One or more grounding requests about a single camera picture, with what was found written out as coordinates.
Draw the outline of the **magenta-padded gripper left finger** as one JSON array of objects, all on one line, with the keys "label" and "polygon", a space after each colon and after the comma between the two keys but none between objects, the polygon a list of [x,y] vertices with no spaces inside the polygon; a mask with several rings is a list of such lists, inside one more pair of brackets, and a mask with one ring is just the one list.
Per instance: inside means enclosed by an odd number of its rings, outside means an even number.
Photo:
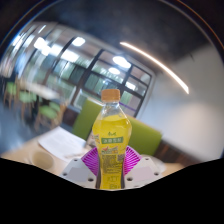
[{"label": "magenta-padded gripper left finger", "polygon": [[99,168],[98,151],[93,148],[81,158],[72,159],[60,176],[84,188],[98,188]]}]

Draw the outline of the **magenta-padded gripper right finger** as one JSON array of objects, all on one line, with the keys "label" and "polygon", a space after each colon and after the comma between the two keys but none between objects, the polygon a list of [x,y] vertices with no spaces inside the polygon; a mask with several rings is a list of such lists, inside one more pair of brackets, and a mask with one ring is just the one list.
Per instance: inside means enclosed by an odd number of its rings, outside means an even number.
[{"label": "magenta-padded gripper right finger", "polygon": [[161,171],[150,157],[142,157],[137,151],[128,146],[123,162],[123,177],[124,188],[134,189],[160,179]]}]

